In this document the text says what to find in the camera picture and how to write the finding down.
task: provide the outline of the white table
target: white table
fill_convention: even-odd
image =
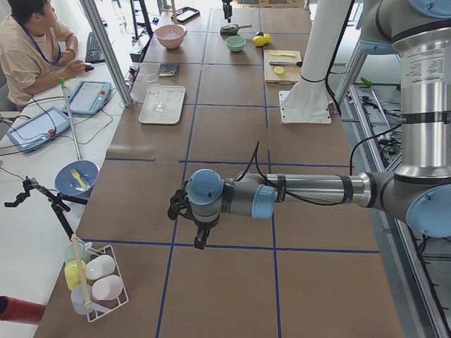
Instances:
[[[115,51],[119,51],[117,57],[125,75],[128,67],[132,65],[130,57],[124,48],[122,48],[123,53],[120,52],[121,39],[115,39],[114,44],[118,44]],[[85,49],[85,44],[81,42],[79,58],[84,57]],[[116,87],[105,63],[98,63],[94,66],[93,71],[66,81],[68,93],[71,93],[81,80],[104,80],[111,82],[113,88]],[[80,145],[82,158],[93,161],[99,167],[104,162],[106,149],[111,143],[124,108],[116,90],[112,91],[112,95],[112,99],[104,107],[105,112],[111,117],[99,112],[75,128],[78,141],[86,142],[113,119],[91,142]],[[54,87],[35,98],[51,96],[62,96],[61,88]],[[41,101],[39,104],[44,109],[50,106],[63,108],[64,100]],[[42,110],[36,104],[30,104],[22,114],[32,117],[40,112]],[[84,119],[75,118],[75,123]],[[24,121],[17,119],[14,126]],[[70,129],[62,135],[72,137]],[[0,141],[0,148],[11,145],[13,143],[7,136]],[[38,183],[48,189],[54,189],[54,179],[58,171],[63,166],[77,160],[73,140],[65,137],[56,138],[28,154],[1,155],[14,151],[18,151],[18,148],[0,149],[0,159],[4,162],[2,168],[21,177],[36,177]],[[64,250],[69,245],[69,239],[47,198],[37,190],[32,190],[31,197],[19,207],[4,207],[5,201],[14,201],[20,192],[23,192],[22,181],[0,170],[0,254],[2,257],[0,260],[0,294],[47,304],[63,264]],[[65,213],[65,216],[75,231],[85,207],[71,202],[67,202],[67,204],[71,207],[71,211]],[[0,338],[32,337],[36,328],[36,325],[2,321],[0,322]]]

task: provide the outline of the lanyard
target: lanyard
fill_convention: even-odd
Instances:
[[[56,64],[60,61],[60,59],[61,59],[61,47],[59,46],[58,43],[57,43],[57,44],[58,44],[58,56],[57,56],[57,58],[56,58],[55,61],[50,62],[50,61],[47,60],[47,58],[45,57],[44,53],[43,53],[42,50],[41,50],[41,47],[39,47],[39,45],[37,44],[35,38],[31,35],[30,31],[26,28],[26,26],[22,25],[22,23],[19,22],[19,21],[17,21],[17,23],[22,27],[22,29],[23,29],[23,31],[25,32],[25,34],[28,35],[28,37],[30,37],[30,39],[31,39],[31,41],[33,42],[33,44],[35,44],[36,50],[39,52],[39,54],[41,54],[42,58],[43,58],[46,62],[50,63],[51,65],[56,65]]]

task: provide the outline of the wooden stick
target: wooden stick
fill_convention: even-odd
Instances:
[[[174,0],[171,0],[171,7],[172,7],[172,17],[174,19],[174,25],[178,25],[177,10],[175,9],[175,1]]]
[[[80,250],[78,248],[78,238],[76,234],[72,235],[73,252],[75,253],[75,260],[77,261],[78,275],[82,283],[83,296],[85,297],[85,306],[88,310],[92,308],[91,297],[87,288],[85,271],[83,270],[82,259],[80,258]]]

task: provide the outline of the blue joint cap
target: blue joint cap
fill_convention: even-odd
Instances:
[[[450,0],[409,0],[409,3],[421,14],[430,18],[450,19]]]
[[[407,209],[407,225],[429,237],[451,236],[451,184],[424,192]]]
[[[215,202],[223,192],[224,180],[214,170],[201,169],[188,181],[188,198],[198,206]]]
[[[275,202],[276,192],[274,189],[261,184],[255,191],[254,200],[252,201],[252,217],[271,218]]]
[[[396,54],[397,51],[389,43],[371,42],[360,40],[360,50],[363,54],[368,55],[389,55]]]

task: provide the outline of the wooden cutting board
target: wooden cutting board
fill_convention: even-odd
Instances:
[[[296,55],[292,56],[274,56],[270,53],[290,53]],[[283,61],[283,62],[298,62],[302,61],[300,51],[279,51],[279,50],[265,50],[264,51],[264,71],[265,82],[269,83],[297,83],[301,76],[300,67],[283,67],[285,72],[283,75],[274,74],[274,65],[269,65],[269,61]]]

